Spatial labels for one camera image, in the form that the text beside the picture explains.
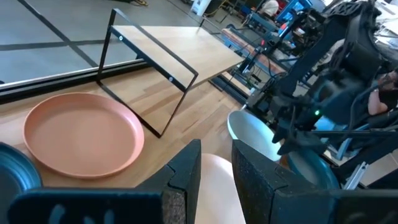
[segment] blue machine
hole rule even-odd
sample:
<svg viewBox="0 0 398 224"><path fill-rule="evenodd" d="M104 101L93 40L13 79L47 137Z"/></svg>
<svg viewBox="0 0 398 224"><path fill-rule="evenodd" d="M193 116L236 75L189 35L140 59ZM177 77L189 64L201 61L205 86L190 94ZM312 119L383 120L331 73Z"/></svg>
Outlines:
<svg viewBox="0 0 398 224"><path fill-rule="evenodd" d="M312 3L309 0L291 0L283 10L276 17L276 21L291 21L293 19L293 15L291 10L300 11L302 9L306 9L312 6Z"/></svg>

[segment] white container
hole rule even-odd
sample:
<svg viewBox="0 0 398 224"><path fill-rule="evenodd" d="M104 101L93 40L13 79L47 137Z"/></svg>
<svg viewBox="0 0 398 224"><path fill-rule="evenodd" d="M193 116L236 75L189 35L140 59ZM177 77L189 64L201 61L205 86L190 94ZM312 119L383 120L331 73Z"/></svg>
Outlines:
<svg viewBox="0 0 398 224"><path fill-rule="evenodd" d="M198 16L202 16L211 0L195 0L192 4L191 11L196 13Z"/></svg>
<svg viewBox="0 0 398 224"><path fill-rule="evenodd" d="M279 161L280 143L272 143L274 133L260 119L245 111L234 111L228 115L227 125L232 139L241 140L272 161Z"/></svg>
<svg viewBox="0 0 398 224"><path fill-rule="evenodd" d="M245 224L232 164L216 155L201 155L195 224Z"/></svg>

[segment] black metal stand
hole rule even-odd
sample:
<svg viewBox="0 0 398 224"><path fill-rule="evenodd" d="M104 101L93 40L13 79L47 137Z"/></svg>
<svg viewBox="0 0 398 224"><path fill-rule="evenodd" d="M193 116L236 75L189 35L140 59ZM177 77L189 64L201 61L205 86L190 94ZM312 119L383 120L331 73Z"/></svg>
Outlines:
<svg viewBox="0 0 398 224"><path fill-rule="evenodd" d="M114 19L116 17L116 14L119 14L123 19L128 21L130 25L134 26L137 30L142 32L148 39L153 41L155 44L157 44L159 47L161 47L163 50L165 50L169 55L171 55L173 58L175 58L178 62L180 62L185 68L187 68L190 72L193 74L193 78L189 85L185 87L183 84L181 84L176 78L173 77L169 72L167 72L164 68L162 68L158 63L156 63L153 59L151 59L148 55L146 55L143 51L141 51L134 43L132 43L130 40L125 38L122 34L120 34L114 27ZM105 58L106 58L106 53L108 51L108 46L109 46L109 41L111 39L111 34L114 34L116 37L119 38L120 41L122 41L124 44L126 44L131 50L135 51L137 56L139 58L142 58L145 62L147 62L149 65L151 65L154 69L156 69L160 74L162 74L166 79L168 79L173 85L175 85L180 91L183 92L183 95L178 102L177 106L175 107L169 121L166 124L166 127L163 129L161 133L159 133L155 128L153 128L144 118L142 118L138 113L136 113L127 103L125 103L120 97L118 97L113 91L111 91L104 83L101 82L101 79L104 78L102 76L102 71L105 63ZM191 89L191 86L197 79L198 72L193 69L191 66L189 66L184 60L182 60L179 56L177 56L175 53L173 53L170 49L168 49L164 44L162 44L159 40L157 40L155 37L150 35L146 30L144 30L141 26L136 24L135 22L130 21L130 19L119 9L112 9L111 16L109 18L109 24L108 24L108 30L106 31L106 37L105 37L105 43L104 47L102 50L101 54L101 61L99 63L98 67L98 74L97 74L97 79L96 82L97 84L113 99L116 101L120 102L127 108L129 108L139 119L139 121L149 130L151 131L156 137L161 138L163 134L166 132L166 129L170 125L171 121L173 120L178 108L180 107L182 101L184 100L185 96L187 95L188 91Z"/></svg>

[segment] gray floor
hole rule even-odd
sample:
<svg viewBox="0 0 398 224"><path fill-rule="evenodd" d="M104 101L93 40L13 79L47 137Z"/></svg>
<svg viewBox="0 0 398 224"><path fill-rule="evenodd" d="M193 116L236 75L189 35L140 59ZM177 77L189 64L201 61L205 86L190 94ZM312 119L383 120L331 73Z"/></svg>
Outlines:
<svg viewBox="0 0 398 224"><path fill-rule="evenodd" d="M190 7L180 0L147 0L148 7L137 7L109 0L27 0L71 41L101 40L112 8L119 8L132 20L143 26L199 26L200 17L190 12ZM237 24L239 19L227 17L219 11L210 20L219 27ZM125 24L117 18L117 24ZM210 31L217 31L209 23ZM1 45L61 42L49 28L33 16L17 0L1 0L0 7L0 80L10 83L30 78L65 73L91 66L69 47L47 49L1 50ZM79 48L99 63L102 45L83 45ZM135 53L122 43L111 44L106 63L132 60Z"/></svg>

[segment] wooden tabletop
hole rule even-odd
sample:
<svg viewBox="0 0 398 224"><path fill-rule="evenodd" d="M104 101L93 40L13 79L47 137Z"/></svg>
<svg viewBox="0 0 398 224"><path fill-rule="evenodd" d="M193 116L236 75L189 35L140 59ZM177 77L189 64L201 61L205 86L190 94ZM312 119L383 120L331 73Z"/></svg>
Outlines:
<svg viewBox="0 0 398 224"><path fill-rule="evenodd" d="M185 87L191 82L192 72L137 28L134 26L113 27ZM143 26L142 28L199 73L195 86L243 61L240 56L199 27Z"/></svg>
<svg viewBox="0 0 398 224"><path fill-rule="evenodd" d="M150 124L163 128L180 99L177 90L153 68L104 80L119 97ZM0 106L0 139L27 154L22 130L28 112L48 97L69 92L87 92L109 97L96 83L89 83ZM201 139L202 152L230 159L232 140L226 127L228 113L239 104L208 82L187 94L165 135L158 139L144 128L141 155L126 170L112 177L80 180L60 175L34 160L45 186L51 187L135 187L164 166L192 139Z"/></svg>
<svg viewBox="0 0 398 224"><path fill-rule="evenodd" d="M232 40L234 43L236 43L240 47L244 47L252 56L255 55L255 48L248 44L246 41L244 41L242 38L238 37L236 34L234 34L231 30L229 29L223 29L222 30L223 35L227 36L230 40ZM268 67L268 61L270 62L271 65L271 71L273 73L280 73L280 72L286 72L282 67L280 67L278 64L273 62L272 60L269 60L267 56L260 54L257 57L257 61L259 63L263 64L265 67Z"/></svg>

